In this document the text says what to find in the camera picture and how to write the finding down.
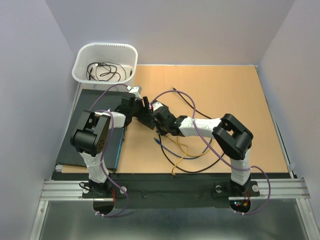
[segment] white plastic basket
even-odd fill
[[[76,57],[72,76],[87,89],[106,90],[110,85],[135,84],[135,75],[138,61],[137,50],[128,44],[93,42],[83,46]],[[94,62],[110,62],[121,65],[126,79],[121,81],[95,81],[87,79],[87,66]],[[125,92],[124,86],[116,86],[111,91]]]

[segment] wire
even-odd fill
[[[178,146],[179,146],[179,148],[181,149],[181,151],[185,153],[184,149],[181,147],[182,144],[179,143],[179,137],[178,137],[178,136],[176,137],[176,141],[174,141],[174,140],[172,140],[172,139],[170,139],[170,140],[171,140],[172,142],[174,142],[174,143],[177,143]],[[201,157],[201,156],[207,154],[209,151],[210,151],[210,149],[208,149],[208,150],[200,153],[199,155],[191,155],[191,154],[189,154],[189,153],[187,153],[186,155],[189,156],[189,157]]]
[[[162,151],[163,155],[164,155],[165,158],[174,166],[175,164],[174,164],[174,163],[170,160],[170,158],[167,156],[167,154],[166,154],[165,151],[164,151],[163,145],[161,144],[161,143],[162,143],[162,142],[161,142],[161,135],[158,134],[158,136],[159,136],[160,147],[161,147],[161,151]],[[181,167],[178,167],[178,166],[176,166],[176,168],[179,169],[179,170],[181,170],[182,172],[185,172],[185,173],[188,173],[188,174],[197,174],[197,173],[201,173],[201,172],[203,172],[203,171],[205,171],[205,170],[213,167],[213,166],[216,165],[219,161],[220,161],[220,159],[218,159],[217,161],[215,161],[214,163],[212,163],[210,166],[207,166],[207,167],[205,167],[205,168],[203,168],[203,169],[200,169],[200,170],[198,170],[198,171],[188,171],[188,170],[182,169]]]
[[[192,108],[194,109],[194,107],[184,98],[184,96],[181,95],[180,92],[177,91],[176,88],[174,88],[173,86],[171,87],[174,91],[176,91],[177,94],[179,94],[179,96]],[[209,117],[207,115],[205,115],[204,113],[198,111],[197,109],[195,110],[198,114],[202,115],[203,117],[207,118],[207,119],[212,119],[212,117]]]
[[[175,176],[176,174],[174,173],[174,170],[175,168],[178,166],[178,164],[184,159],[184,157],[188,154],[188,150],[189,150],[189,147],[185,144],[182,144],[180,143],[182,146],[185,146],[186,147],[186,152],[183,154],[183,156],[180,158],[180,160],[173,166],[172,170],[171,170],[171,174],[173,176]]]
[[[91,107],[89,108],[89,111],[91,111],[91,109],[97,104],[97,102],[106,94],[106,92],[108,92],[111,88],[116,87],[116,86],[125,86],[126,88],[128,87],[127,84],[124,83],[117,83],[117,84],[113,84],[110,87],[108,87],[96,100],[95,102],[91,105]]]
[[[92,75],[92,71],[93,71],[93,69],[94,69],[94,65],[95,65],[95,76],[93,76]],[[109,62],[109,61],[103,61],[103,62],[92,62],[92,63],[90,63],[87,67],[86,67],[86,79],[87,80],[89,80],[89,81],[91,81],[92,79],[94,80],[94,81],[97,81],[97,82],[108,82],[109,80],[111,80],[116,74],[117,75],[119,75],[119,79],[118,79],[118,82],[121,80],[121,75],[120,75],[120,73],[118,72],[118,68],[117,68],[117,66],[115,66],[115,65],[118,65],[118,66],[120,66],[122,69],[123,69],[123,71],[124,71],[124,76],[125,76],[125,78],[124,78],[124,80],[126,80],[127,79],[127,72],[126,72],[126,70],[124,69],[124,67],[122,66],[122,65],[120,65],[120,64],[118,64],[118,63],[113,63],[113,62]],[[112,75],[111,77],[109,77],[108,79],[99,79],[99,77],[98,77],[98,74],[97,74],[97,70],[98,70],[98,68],[100,68],[100,67],[102,67],[102,68],[104,68],[105,70],[107,70],[107,72],[104,72],[104,73],[101,73],[100,75],[99,75],[99,77],[105,77],[105,76],[107,76],[107,75]]]
[[[84,189],[84,190],[90,191],[90,188],[85,186],[85,182],[84,181],[79,182],[79,187]]]
[[[123,191],[123,193],[124,193],[124,195],[125,195],[125,198],[127,199],[124,207],[123,207],[119,212],[117,212],[117,213],[115,213],[115,214],[112,214],[112,215],[104,215],[104,214],[101,214],[101,213],[98,212],[98,211],[95,212],[95,214],[97,214],[97,215],[99,215],[99,216],[101,216],[101,217],[109,218],[109,217],[115,217],[115,216],[121,214],[121,213],[127,208],[128,204],[129,204],[129,202],[130,202],[130,198],[129,198],[129,195],[128,195],[127,191],[124,191],[124,190],[122,189],[122,187],[120,187],[117,183],[115,183],[115,182],[112,180],[112,178],[109,176],[109,174],[106,172],[105,168],[104,168],[103,157],[104,157],[105,151],[106,151],[106,149],[107,149],[108,143],[110,142],[110,141],[108,141],[108,139],[110,139],[111,136],[113,135],[114,127],[115,127],[115,119],[114,119],[114,116],[112,115],[112,113],[111,113],[110,111],[105,111],[105,112],[110,115],[110,118],[111,118],[111,129],[110,129],[110,131],[109,131],[106,144],[104,145],[104,148],[103,148],[103,150],[102,150],[102,154],[101,154],[101,158],[100,158],[100,166],[101,166],[101,169],[102,169],[104,175],[106,176],[106,178],[107,178],[113,185],[115,185],[119,190]]]
[[[194,128],[195,128],[196,132],[198,133],[199,137],[203,140],[203,142],[211,149],[211,151],[214,152],[214,154],[215,154],[220,160],[222,160],[226,165],[228,165],[228,166],[231,167],[232,169],[235,169],[235,170],[238,170],[238,171],[250,171],[252,168],[256,168],[256,169],[259,169],[259,170],[263,173],[263,175],[264,175],[265,178],[266,178],[266,181],[267,181],[267,183],[268,183],[268,188],[269,188],[268,197],[267,197],[265,203],[262,205],[262,207],[260,207],[260,208],[257,209],[257,210],[254,210],[254,211],[252,211],[252,212],[247,212],[247,213],[244,213],[244,212],[240,212],[240,213],[241,213],[242,215],[252,215],[252,214],[255,214],[255,213],[261,211],[261,210],[268,204],[268,202],[269,202],[269,200],[270,200],[270,196],[271,196],[271,184],[270,184],[270,180],[269,180],[267,174],[266,174],[260,167],[255,166],[255,165],[253,165],[253,166],[251,166],[251,167],[249,167],[249,168],[243,168],[243,169],[242,169],[242,168],[239,168],[239,167],[232,166],[232,165],[231,165],[230,163],[228,163],[222,156],[220,156],[219,153],[217,153],[217,151],[215,151],[215,150],[213,149],[213,147],[210,146],[210,144],[206,141],[206,139],[204,138],[204,136],[201,134],[200,130],[198,129],[197,124],[196,124],[196,122],[195,122],[195,115],[196,115],[196,104],[195,104],[195,101],[191,98],[191,96],[189,96],[189,95],[186,94],[185,92],[183,92],[183,91],[178,91],[178,90],[168,90],[168,91],[164,91],[163,93],[160,93],[158,96],[156,96],[156,97],[152,100],[151,104],[155,103],[155,102],[157,101],[157,98],[159,98],[160,96],[162,96],[162,95],[164,95],[164,94],[167,94],[167,93],[172,93],[172,92],[173,92],[173,93],[179,92],[180,94],[183,94],[183,95],[185,95],[186,97],[188,97],[188,98],[190,99],[190,101],[192,102],[192,105],[193,105],[192,121],[193,121]]]
[[[158,139],[156,139],[155,137],[153,138],[155,140],[155,142],[157,144],[159,144],[161,147],[163,147],[165,150],[167,150],[169,153],[171,153],[172,155],[178,157],[178,158],[181,158],[180,155],[174,153],[173,151],[171,151],[170,149],[168,149],[166,146],[164,146]],[[185,157],[184,159],[187,159],[187,160],[193,160],[193,159],[198,159],[200,156],[195,156],[195,157]]]

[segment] screw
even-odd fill
[[[120,190],[121,194],[125,194],[124,192],[127,192],[127,188],[125,186],[121,187],[122,190]]]
[[[253,185],[252,190],[257,193],[259,192],[259,187],[257,185]]]
[[[222,193],[222,187],[220,185],[215,186],[215,191],[219,194]]]

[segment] black cable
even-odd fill
[[[161,142],[161,136],[160,136],[159,133],[158,133],[158,136],[159,136],[159,142],[162,144],[162,142]],[[160,147],[161,147],[162,153],[163,153],[163,155],[165,156],[165,158],[174,166],[175,164],[174,164],[174,163],[170,160],[170,158],[167,156],[167,154],[165,153],[165,150],[164,150],[164,148],[162,147],[162,145],[160,145]],[[176,166],[176,168],[179,169],[179,170],[181,170],[181,171],[183,171],[183,172],[185,172],[185,173],[188,173],[188,174],[197,174],[197,173],[201,173],[201,172],[203,172],[203,171],[205,171],[205,170],[213,167],[213,166],[216,165],[219,161],[220,161],[220,158],[218,158],[218,160],[215,161],[214,163],[212,163],[210,166],[207,166],[207,167],[205,167],[205,168],[203,168],[203,169],[201,169],[201,170],[198,170],[198,171],[188,171],[188,170],[184,170],[184,169],[182,169],[182,168],[180,168],[180,167],[178,167],[178,166]]]
[[[96,68],[95,68],[95,77],[91,74],[92,71],[93,71],[93,68],[94,66],[92,65],[97,65]],[[87,67],[86,67],[86,79],[91,81],[91,80],[94,80],[94,81],[97,81],[97,82],[108,82],[110,79],[112,79],[116,74],[119,75],[119,79],[117,82],[119,82],[121,80],[121,75],[120,73],[118,72],[118,68],[117,66],[115,65],[118,65],[120,66],[123,71],[124,71],[124,75],[125,75],[125,79],[127,79],[127,73],[126,73],[126,70],[124,69],[124,67],[118,63],[113,63],[113,62],[109,62],[109,61],[104,61],[104,62],[92,62],[90,63]],[[99,77],[105,77],[107,75],[111,75],[112,76],[107,79],[107,80],[102,80],[102,79],[99,79],[98,75],[97,75],[97,69],[98,67],[103,67],[105,70],[107,70],[107,72],[104,72],[104,73],[101,73],[99,75]]]
[[[181,97],[192,109],[194,109],[194,106],[192,106],[192,105],[184,98],[184,96],[182,96],[182,95],[180,94],[180,92],[177,92],[177,94],[179,94],[180,97]],[[197,109],[196,109],[195,111],[196,111],[198,114],[204,116],[204,117],[207,118],[207,119],[212,119],[212,117],[209,117],[209,116],[203,114],[202,112],[198,111]]]
[[[80,188],[82,188],[82,189],[85,189],[85,190],[90,191],[90,188],[87,187],[87,186],[85,186],[85,182],[84,182],[84,181],[79,182],[79,186],[80,186]]]

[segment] blue cable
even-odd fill
[[[162,145],[162,143],[157,139],[157,138],[153,138],[155,140],[155,142],[157,144],[159,144],[160,146],[162,146],[165,150],[167,150],[169,153],[173,154],[174,156],[178,157],[178,158],[181,158],[182,156],[179,156],[178,154],[175,154],[173,151],[169,150],[168,148],[166,148],[164,145]],[[208,146],[206,146],[206,148],[203,150],[202,154],[208,149]],[[184,157],[183,159],[189,159],[189,160],[192,160],[192,159],[197,159],[197,158],[200,158],[201,156],[195,156],[195,157]]]

